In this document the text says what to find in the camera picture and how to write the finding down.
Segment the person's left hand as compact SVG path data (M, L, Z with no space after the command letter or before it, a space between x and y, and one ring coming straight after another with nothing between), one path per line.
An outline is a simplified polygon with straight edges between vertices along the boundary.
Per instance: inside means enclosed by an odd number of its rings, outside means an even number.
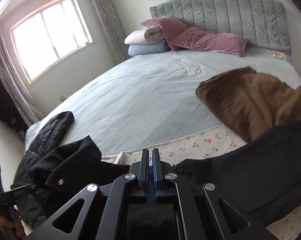
M3 216L0 216L0 230L3 233L5 233L6 229L13 230L20 239L24 239L26 237L26 234L18 210L15 210L14 216L16 217L16 220L14 220L14 222L11 222Z

